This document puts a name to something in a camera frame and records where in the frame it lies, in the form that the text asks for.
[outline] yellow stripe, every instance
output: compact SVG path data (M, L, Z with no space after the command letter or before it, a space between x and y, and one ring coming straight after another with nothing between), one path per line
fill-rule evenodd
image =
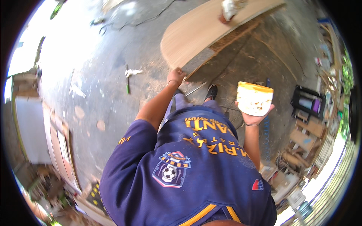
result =
M179 226L190 226L194 223L196 223L198 220L200 220L201 218L203 218L206 214L208 214L212 209L215 208L216 205L214 204L210 204L208 205L205 209L203 209L202 211L200 211L198 214L196 214L193 218L189 219L188 221L186 221L183 224L180 224Z
M237 217L234 209L233 209L231 206L227 206L226 208L227 208L227 210L229 211L232 219L233 219L234 221L237 221L237 222L241 223L240 220L239 220L239 218Z

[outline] navy blue jersey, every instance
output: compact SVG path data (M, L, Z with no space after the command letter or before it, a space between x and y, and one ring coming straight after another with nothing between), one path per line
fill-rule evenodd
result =
M134 121L109 158L100 193L112 220L136 226L216 219L274 225L270 185L230 121L202 106L168 118L158 134L147 121Z

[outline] white container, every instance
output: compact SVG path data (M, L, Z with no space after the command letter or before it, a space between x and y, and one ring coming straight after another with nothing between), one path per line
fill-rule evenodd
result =
M264 116L272 104L273 93L274 90L269 87L239 82L236 95L238 108L248 115Z

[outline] hand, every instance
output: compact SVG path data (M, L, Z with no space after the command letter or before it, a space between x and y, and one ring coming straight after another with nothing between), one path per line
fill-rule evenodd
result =
M170 73L168 73L167 76L167 85L170 82L174 82L177 84L177 87L179 87L182 83L182 80L184 79L184 77L186 76L186 72L183 72L181 70L181 68L177 67L175 69L173 69L172 71L170 71Z
M264 116L253 116L248 115L244 112L241 112L243 114L244 123L247 125L258 125L261 123L261 121L266 118L266 116L275 108L275 105L272 104L268 110L268 112Z

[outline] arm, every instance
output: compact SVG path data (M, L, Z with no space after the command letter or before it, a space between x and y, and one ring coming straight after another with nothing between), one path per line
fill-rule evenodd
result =
M275 108L270 106L268 113L264 116L253 116L242 112L245 126L244 150L249 155L249 158L255 164L256 169L260 170L260 150L259 150L259 124Z
M167 86L141 108L135 120L143 119L148 121L157 131L172 96L181 85L185 75L186 73L182 72L180 68L172 70L167 76Z

